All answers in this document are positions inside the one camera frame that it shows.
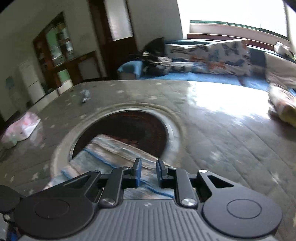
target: silver bolt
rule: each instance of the silver bolt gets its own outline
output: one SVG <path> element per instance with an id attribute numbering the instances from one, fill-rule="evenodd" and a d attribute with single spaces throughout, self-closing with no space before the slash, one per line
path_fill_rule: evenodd
<path id="1" fill-rule="evenodd" d="M 103 198 L 100 203 L 106 206 L 112 206 L 115 204 L 115 200 L 113 200 L 112 198 Z"/>
<path id="2" fill-rule="evenodd" d="M 9 221 L 10 220 L 10 216 L 8 214 L 5 214 L 4 215 L 4 219 Z"/>
<path id="3" fill-rule="evenodd" d="M 196 201 L 192 198 L 184 198 L 181 203 L 185 206 L 193 206 L 196 204 Z"/>

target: wooden door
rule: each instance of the wooden door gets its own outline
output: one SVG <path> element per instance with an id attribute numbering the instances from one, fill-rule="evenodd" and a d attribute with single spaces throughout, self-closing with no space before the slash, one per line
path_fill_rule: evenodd
<path id="1" fill-rule="evenodd" d="M 117 69 L 137 53 L 126 0 L 89 0 L 97 39 L 108 77 L 117 78 Z"/>

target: blue sofa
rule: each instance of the blue sofa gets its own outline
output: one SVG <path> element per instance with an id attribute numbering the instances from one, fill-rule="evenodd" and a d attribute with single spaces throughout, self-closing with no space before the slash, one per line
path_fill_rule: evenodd
<path id="1" fill-rule="evenodd" d="M 180 44 L 180 45 L 195 45 L 195 44 L 209 44 L 214 43 L 214 41 L 207 40 L 193 40 L 184 39 L 169 41 L 166 43 Z M 189 80 L 189 81 L 200 81 L 200 82 L 214 82 L 214 83 L 224 83 L 231 85 L 242 85 L 249 88 L 259 89 L 267 91 L 269 83 L 265 79 L 265 55 L 264 52 L 272 53 L 280 56 L 274 51 L 249 46 L 251 54 L 251 63 L 253 68 L 253 75 L 249 77 L 238 77 L 231 74 L 204 74 L 204 73 L 192 73 L 192 72 L 170 72 L 168 75 L 163 76 L 143 76 L 142 74 L 142 61 L 130 61 L 118 68 L 118 75 L 120 79 L 159 79 L 159 80 Z M 290 89 L 290 92 L 296 96 L 296 92 Z"/>

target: window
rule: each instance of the window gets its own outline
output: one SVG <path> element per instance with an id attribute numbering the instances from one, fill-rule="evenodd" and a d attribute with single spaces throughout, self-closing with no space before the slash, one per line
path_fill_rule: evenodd
<path id="1" fill-rule="evenodd" d="M 285 6 L 282 0 L 191 1 L 190 22 L 245 26 L 287 38 Z"/>

